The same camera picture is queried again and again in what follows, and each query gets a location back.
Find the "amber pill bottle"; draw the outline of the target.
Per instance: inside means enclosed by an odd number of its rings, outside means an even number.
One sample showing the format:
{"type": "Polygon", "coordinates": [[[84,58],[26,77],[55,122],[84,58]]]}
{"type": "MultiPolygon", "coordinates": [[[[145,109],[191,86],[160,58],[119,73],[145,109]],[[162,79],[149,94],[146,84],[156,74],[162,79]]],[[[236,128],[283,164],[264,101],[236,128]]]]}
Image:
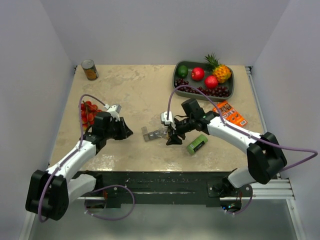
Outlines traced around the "amber pill bottle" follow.
{"type": "Polygon", "coordinates": [[[165,126],[161,129],[159,129],[159,136],[165,140],[168,140],[169,139],[169,135],[170,135],[170,128],[168,126],[165,126]]]}

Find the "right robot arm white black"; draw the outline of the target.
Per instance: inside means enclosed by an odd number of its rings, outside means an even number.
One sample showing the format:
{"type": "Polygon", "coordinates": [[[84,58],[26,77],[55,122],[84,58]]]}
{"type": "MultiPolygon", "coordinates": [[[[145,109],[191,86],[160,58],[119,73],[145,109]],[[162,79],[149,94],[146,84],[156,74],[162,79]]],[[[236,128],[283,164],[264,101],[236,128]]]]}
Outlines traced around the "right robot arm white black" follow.
{"type": "Polygon", "coordinates": [[[247,166],[233,170],[219,183],[227,196],[235,196],[248,184],[267,184],[287,165],[274,134],[252,132],[222,119],[212,110],[205,112],[196,99],[188,99],[181,106],[186,114],[182,120],[174,118],[170,111],[160,115],[161,123],[168,128],[166,145],[180,145],[186,133],[197,130],[220,138],[246,154],[247,166]]]}

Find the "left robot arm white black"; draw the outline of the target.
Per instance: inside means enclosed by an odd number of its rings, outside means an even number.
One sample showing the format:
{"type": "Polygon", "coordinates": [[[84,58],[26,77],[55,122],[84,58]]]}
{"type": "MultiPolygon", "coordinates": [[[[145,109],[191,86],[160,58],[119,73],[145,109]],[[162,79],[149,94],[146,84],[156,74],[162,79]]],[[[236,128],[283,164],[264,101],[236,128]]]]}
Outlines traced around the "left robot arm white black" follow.
{"type": "Polygon", "coordinates": [[[90,193],[99,196],[104,184],[98,177],[76,173],[106,146],[107,140],[127,139],[133,131],[123,117],[109,112],[99,112],[94,123],[80,137],[76,146],[58,163],[46,170],[36,170],[30,178],[25,209],[35,213],[42,222],[60,220],[69,204],[80,196],[90,193]]]}

